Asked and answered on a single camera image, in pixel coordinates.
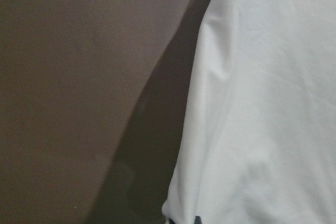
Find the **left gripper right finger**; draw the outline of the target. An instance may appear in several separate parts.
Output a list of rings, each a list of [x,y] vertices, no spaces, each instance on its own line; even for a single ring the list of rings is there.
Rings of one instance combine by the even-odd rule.
[[[195,217],[194,224],[201,224],[201,217],[200,216]]]

